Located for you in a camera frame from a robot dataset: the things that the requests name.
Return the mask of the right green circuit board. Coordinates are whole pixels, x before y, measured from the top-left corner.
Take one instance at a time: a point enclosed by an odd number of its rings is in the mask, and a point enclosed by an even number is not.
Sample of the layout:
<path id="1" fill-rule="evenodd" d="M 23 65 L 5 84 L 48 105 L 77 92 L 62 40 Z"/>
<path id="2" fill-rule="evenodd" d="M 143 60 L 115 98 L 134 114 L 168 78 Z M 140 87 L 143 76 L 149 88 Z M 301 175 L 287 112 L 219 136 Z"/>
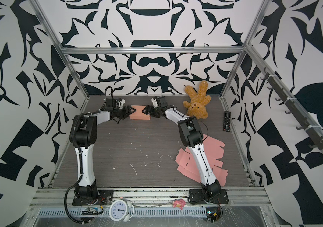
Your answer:
<path id="1" fill-rule="evenodd" d="M 207 221 L 214 223 L 222 217 L 223 210 L 221 208 L 206 208 L 206 214 Z"/>

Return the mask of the black remote control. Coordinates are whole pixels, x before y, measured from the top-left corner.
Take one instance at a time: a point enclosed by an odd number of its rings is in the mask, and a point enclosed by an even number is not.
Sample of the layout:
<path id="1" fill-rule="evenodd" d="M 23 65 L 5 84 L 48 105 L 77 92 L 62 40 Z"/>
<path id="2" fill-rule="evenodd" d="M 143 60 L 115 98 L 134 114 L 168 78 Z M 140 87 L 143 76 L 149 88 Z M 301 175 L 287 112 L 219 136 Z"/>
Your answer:
<path id="1" fill-rule="evenodd" d="M 231 113 L 229 111 L 224 111 L 223 130 L 226 132 L 231 131 Z"/>

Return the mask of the white round alarm clock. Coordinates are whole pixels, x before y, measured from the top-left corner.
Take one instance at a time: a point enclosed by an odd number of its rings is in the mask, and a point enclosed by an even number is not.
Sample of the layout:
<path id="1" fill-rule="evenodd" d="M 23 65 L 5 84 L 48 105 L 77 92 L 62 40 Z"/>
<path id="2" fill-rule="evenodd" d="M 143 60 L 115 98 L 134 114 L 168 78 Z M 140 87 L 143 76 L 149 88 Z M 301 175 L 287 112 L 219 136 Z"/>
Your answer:
<path id="1" fill-rule="evenodd" d="M 112 202 L 109 208 L 109 217 L 113 221 L 128 222 L 135 214 L 135 206 L 131 201 L 119 199 Z"/>

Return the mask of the green circuit board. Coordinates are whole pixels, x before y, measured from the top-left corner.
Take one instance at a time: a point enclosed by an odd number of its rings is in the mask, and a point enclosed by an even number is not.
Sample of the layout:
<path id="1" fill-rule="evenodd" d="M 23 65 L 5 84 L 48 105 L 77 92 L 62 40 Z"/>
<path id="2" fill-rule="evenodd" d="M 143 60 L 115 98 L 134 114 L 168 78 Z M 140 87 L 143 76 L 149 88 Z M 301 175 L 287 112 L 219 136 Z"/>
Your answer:
<path id="1" fill-rule="evenodd" d="M 206 214 L 207 221 L 214 223 L 222 217 L 223 210 L 221 208 L 206 208 Z"/>
<path id="2" fill-rule="evenodd" d="M 100 213 L 100 210 L 98 208 L 87 208 L 84 211 L 82 211 L 82 216 L 89 216 L 89 215 L 98 215 Z"/>

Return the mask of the black wall hook rail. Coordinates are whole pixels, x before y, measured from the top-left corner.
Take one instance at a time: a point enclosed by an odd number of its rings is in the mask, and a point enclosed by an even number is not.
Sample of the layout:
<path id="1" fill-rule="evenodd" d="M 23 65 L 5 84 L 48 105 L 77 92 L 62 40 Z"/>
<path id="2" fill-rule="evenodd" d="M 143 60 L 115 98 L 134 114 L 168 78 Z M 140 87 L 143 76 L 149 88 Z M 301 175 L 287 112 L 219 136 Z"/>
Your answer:
<path id="1" fill-rule="evenodd" d="M 262 80 L 266 80 L 270 87 L 278 95 L 276 101 L 283 103 L 288 111 L 285 114 L 292 114 L 299 123 L 296 127 L 297 130 L 304 130 L 309 138 L 312 140 L 313 145 L 310 148 L 318 148 L 323 150 L 323 133 L 320 132 L 321 127 L 309 117 L 307 111 L 300 104 L 298 99 L 290 92 L 290 90 L 283 84 L 278 75 L 269 74 L 265 72 Z"/>

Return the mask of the small pink toy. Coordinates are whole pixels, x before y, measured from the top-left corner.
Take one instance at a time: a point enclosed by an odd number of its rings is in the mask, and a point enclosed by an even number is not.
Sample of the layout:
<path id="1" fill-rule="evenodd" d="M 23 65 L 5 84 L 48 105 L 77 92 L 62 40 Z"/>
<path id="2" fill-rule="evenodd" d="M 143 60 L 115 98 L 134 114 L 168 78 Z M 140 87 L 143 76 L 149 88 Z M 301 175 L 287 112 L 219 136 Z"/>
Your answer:
<path id="1" fill-rule="evenodd" d="M 174 200 L 172 203 L 173 208 L 179 208 L 180 210 L 183 210 L 185 205 L 186 205 L 186 202 L 184 199 L 177 199 L 177 200 Z"/>

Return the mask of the left green circuit board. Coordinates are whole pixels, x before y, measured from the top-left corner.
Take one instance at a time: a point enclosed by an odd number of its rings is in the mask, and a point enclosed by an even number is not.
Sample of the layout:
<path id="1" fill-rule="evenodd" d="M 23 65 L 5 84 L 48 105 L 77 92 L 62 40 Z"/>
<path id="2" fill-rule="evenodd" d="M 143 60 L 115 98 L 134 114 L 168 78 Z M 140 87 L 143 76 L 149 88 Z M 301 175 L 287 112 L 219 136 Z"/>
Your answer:
<path id="1" fill-rule="evenodd" d="M 82 211 L 82 216 L 89 216 L 89 215 L 98 215 L 100 213 L 100 210 L 98 208 L 87 208 L 84 211 Z"/>

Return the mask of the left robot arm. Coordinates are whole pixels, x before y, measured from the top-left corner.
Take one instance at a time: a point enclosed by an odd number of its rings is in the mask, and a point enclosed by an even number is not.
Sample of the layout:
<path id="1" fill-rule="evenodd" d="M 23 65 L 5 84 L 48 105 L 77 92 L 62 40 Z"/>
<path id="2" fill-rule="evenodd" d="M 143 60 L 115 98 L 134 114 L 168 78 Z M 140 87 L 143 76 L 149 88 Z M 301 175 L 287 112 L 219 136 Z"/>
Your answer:
<path id="1" fill-rule="evenodd" d="M 93 148 L 97 140 L 97 125 L 108 121 L 119 123 L 129 117 L 136 110 L 125 105 L 122 98 L 114 98 L 114 89 L 111 86 L 105 88 L 104 99 L 101 108 L 95 112 L 83 112 L 76 115 L 71 127 L 69 141 L 71 142 L 77 156 L 76 183 L 70 186 L 64 197 L 64 207 L 68 218 L 77 224 L 90 223 L 90 219 L 77 219 L 69 212 L 67 205 L 68 194 L 74 189 L 75 199 L 79 202 L 95 204 L 100 200 L 100 194 L 97 190 L 97 181 L 93 169 Z"/>

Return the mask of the pink cardboard box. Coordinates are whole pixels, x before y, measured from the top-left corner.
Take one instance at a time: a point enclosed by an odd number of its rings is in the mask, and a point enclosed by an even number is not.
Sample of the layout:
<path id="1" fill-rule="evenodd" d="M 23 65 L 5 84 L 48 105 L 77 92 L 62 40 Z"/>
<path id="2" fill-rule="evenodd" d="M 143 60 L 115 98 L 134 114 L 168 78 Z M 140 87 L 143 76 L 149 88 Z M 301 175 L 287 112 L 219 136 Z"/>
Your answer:
<path id="1" fill-rule="evenodd" d="M 175 159 L 177 170 L 184 176 L 203 185 L 218 181 L 225 186 L 228 171 L 222 169 L 225 143 L 204 135 L 204 142 L 195 148 L 180 149 Z"/>

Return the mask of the orange cardboard box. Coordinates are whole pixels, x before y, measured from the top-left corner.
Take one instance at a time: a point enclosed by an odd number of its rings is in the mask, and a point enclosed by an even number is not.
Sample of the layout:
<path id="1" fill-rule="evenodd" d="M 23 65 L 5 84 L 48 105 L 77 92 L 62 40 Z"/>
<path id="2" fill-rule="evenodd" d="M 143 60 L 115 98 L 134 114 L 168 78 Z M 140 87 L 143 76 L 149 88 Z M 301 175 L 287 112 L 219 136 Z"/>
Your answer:
<path id="1" fill-rule="evenodd" d="M 146 106 L 132 105 L 131 107 L 136 110 L 134 113 L 132 113 L 129 116 L 131 120 L 150 120 L 151 119 L 150 115 L 147 115 L 142 112 Z"/>

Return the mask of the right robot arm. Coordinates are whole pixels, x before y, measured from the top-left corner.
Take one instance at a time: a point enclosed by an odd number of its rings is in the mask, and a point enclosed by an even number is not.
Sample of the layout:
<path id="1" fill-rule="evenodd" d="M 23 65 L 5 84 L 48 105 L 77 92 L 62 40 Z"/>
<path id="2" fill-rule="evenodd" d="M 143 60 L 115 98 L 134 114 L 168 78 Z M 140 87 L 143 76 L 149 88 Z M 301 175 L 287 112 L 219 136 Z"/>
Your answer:
<path id="1" fill-rule="evenodd" d="M 196 163 L 201 189 L 190 190 L 188 202 L 190 204 L 228 204 L 227 191 L 221 187 L 209 164 L 204 149 L 203 133 L 195 117 L 190 117 L 169 105 L 165 96 L 152 98 L 152 105 L 147 105 L 142 113 L 155 118 L 165 117 L 178 125 L 180 139 L 188 148 Z"/>

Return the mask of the brown teddy bear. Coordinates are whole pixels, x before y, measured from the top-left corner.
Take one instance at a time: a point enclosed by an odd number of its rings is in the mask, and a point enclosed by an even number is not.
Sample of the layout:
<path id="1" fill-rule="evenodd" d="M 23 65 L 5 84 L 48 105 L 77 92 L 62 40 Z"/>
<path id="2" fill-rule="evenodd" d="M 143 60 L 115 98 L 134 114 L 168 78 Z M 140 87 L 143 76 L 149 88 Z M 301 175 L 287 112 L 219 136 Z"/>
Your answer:
<path id="1" fill-rule="evenodd" d="M 207 95 L 208 82 L 203 80 L 199 83 L 198 91 L 188 85 L 184 91 L 189 96 L 190 101 L 184 101 L 183 106 L 187 108 L 187 115 L 197 119 L 207 119 L 208 112 L 206 105 L 211 101 L 211 96 Z"/>

